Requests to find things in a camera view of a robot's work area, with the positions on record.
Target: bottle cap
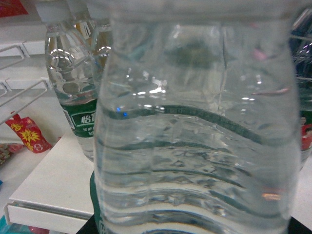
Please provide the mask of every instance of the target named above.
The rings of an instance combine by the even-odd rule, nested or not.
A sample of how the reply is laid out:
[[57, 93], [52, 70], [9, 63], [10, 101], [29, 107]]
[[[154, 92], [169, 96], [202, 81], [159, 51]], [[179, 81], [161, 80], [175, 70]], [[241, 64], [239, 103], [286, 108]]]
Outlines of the bottle cap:
[[88, 11], [83, 0], [66, 0], [72, 14]]
[[100, 20], [108, 18], [108, 12], [106, 11], [106, 6], [104, 3], [98, 0], [87, 1], [87, 7], [90, 17], [94, 20]]
[[61, 22], [72, 19], [66, 0], [38, 1], [35, 6], [42, 22]]

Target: red snack package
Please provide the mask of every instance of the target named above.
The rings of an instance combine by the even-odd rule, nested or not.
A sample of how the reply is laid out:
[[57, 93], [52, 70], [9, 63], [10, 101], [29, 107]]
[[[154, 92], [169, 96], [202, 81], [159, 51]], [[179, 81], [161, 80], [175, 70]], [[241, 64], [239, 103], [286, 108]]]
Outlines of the red snack package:
[[20, 118], [18, 114], [5, 122], [34, 153], [42, 153], [52, 147], [43, 137], [39, 127], [29, 117]]
[[49, 234], [50, 233], [49, 230], [43, 229], [43, 228], [36, 228], [36, 227], [28, 226], [28, 229], [34, 234]]
[[0, 17], [28, 15], [20, 0], [1, 0]]

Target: plastic water bottle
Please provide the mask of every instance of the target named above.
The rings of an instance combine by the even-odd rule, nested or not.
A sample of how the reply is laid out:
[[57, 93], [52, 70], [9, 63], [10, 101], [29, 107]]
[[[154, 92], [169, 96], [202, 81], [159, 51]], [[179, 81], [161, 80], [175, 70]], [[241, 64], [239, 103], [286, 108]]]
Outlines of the plastic water bottle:
[[93, 159], [97, 93], [91, 56], [82, 35], [70, 23], [65, 0], [36, 3], [47, 27], [45, 58], [49, 80], [83, 153]]
[[109, 0], [96, 114], [107, 234], [285, 234], [300, 169], [298, 0]]
[[104, 66], [113, 45], [112, 30], [105, 9], [99, 8], [93, 2], [87, 2], [87, 7], [91, 19], [95, 22], [90, 51], [93, 58], [92, 76], [99, 93]]
[[66, 0], [72, 14], [72, 24], [82, 34], [87, 44], [92, 42], [95, 24], [90, 18], [88, 8], [83, 0]]

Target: green label band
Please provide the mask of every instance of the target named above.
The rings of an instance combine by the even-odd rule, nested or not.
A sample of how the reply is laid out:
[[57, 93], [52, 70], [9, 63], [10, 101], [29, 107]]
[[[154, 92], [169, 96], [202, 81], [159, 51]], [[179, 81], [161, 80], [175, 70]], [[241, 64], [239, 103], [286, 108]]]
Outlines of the green label band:
[[82, 105], [61, 105], [67, 121], [78, 137], [93, 137], [97, 100]]
[[129, 110], [127, 112], [122, 111], [121, 109], [117, 109], [117, 111], [111, 111], [108, 109], [102, 109], [104, 114], [106, 114], [109, 118], [126, 120], [130, 118], [136, 117], [144, 117], [144, 116], [152, 116], [158, 114], [178, 114], [178, 115], [188, 115], [201, 118], [210, 123], [215, 123], [220, 127], [223, 127], [231, 132], [234, 132], [244, 138], [250, 139], [253, 142], [264, 144], [264, 145], [283, 145], [287, 144], [293, 139], [293, 136], [281, 137], [281, 138], [270, 138], [269, 136], [261, 136], [253, 131], [247, 129], [244, 126], [241, 126], [235, 123], [228, 118], [218, 115], [213, 112], [205, 111], [196, 107], [185, 107], [179, 105], [164, 105], [161, 107], [151, 107], [149, 109], [135, 109]]

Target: green bottle label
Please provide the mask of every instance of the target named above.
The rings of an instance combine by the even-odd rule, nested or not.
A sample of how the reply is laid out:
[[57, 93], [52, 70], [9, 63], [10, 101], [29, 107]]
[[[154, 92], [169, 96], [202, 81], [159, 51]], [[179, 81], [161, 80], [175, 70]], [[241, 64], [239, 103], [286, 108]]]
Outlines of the green bottle label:
[[61, 105], [74, 134], [78, 137], [93, 137], [97, 99], [82, 105]]

